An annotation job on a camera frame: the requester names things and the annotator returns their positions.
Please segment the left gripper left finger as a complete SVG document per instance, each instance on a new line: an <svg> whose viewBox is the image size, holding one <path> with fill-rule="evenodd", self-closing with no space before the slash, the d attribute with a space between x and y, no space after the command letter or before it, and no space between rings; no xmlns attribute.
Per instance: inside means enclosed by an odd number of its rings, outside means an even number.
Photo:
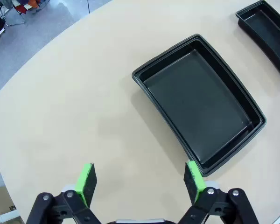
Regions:
<svg viewBox="0 0 280 224"><path fill-rule="evenodd" d="M100 221L90 210L90 204L97 184L93 163L84 165L74 189L57 196L40 193L28 216L28 224L61 224L72 218L77 224L99 224Z"/></svg>

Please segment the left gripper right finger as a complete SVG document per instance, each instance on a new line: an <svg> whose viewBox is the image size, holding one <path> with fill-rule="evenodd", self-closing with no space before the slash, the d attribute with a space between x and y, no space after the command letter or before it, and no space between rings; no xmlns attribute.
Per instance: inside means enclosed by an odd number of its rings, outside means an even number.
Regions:
<svg viewBox="0 0 280 224"><path fill-rule="evenodd" d="M192 205L183 215L180 224L204 224L210 216L218 216L224 224L258 224L259 221L240 188L227 193L207 187L194 161L185 163L184 182Z"/></svg>

